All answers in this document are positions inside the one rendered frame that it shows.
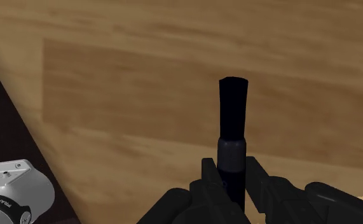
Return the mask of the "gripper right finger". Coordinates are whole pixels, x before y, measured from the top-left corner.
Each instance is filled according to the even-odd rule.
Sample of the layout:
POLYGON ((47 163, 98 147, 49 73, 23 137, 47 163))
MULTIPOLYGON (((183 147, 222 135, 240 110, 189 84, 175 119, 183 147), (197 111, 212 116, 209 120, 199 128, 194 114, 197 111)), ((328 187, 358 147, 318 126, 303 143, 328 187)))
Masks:
POLYGON ((266 224, 363 224, 362 199, 321 182, 299 189, 254 157, 246 158, 245 187, 266 224))

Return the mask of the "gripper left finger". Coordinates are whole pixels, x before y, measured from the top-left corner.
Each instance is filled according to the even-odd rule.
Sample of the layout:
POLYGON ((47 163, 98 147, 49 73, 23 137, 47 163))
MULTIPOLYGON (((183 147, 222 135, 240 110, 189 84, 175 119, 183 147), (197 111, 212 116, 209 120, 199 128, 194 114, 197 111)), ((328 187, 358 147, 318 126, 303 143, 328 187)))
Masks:
POLYGON ((201 178, 189 190, 171 188, 137 224, 250 224, 231 201, 212 158, 202 159, 201 178))

